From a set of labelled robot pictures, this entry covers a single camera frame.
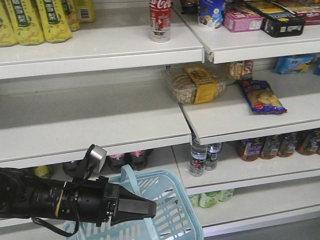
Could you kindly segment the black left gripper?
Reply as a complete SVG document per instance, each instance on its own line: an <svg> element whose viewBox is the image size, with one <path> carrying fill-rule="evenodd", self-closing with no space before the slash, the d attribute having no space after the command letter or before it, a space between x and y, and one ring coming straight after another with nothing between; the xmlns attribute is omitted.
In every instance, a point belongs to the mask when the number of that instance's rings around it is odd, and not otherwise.
<svg viewBox="0 0 320 240"><path fill-rule="evenodd" d="M109 179L99 176L87 180L78 188L76 201L79 220L100 227L108 222L114 226L123 222L154 218L157 203L135 195Z"/></svg>

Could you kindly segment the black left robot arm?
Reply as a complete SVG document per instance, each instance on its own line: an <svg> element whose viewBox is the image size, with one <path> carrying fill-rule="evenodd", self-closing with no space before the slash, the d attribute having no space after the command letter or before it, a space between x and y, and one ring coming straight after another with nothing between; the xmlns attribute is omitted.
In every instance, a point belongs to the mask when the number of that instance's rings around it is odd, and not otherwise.
<svg viewBox="0 0 320 240"><path fill-rule="evenodd" d="M157 204L133 194L107 177L61 181L0 170L1 218L46 218L111 226L156 216Z"/></svg>

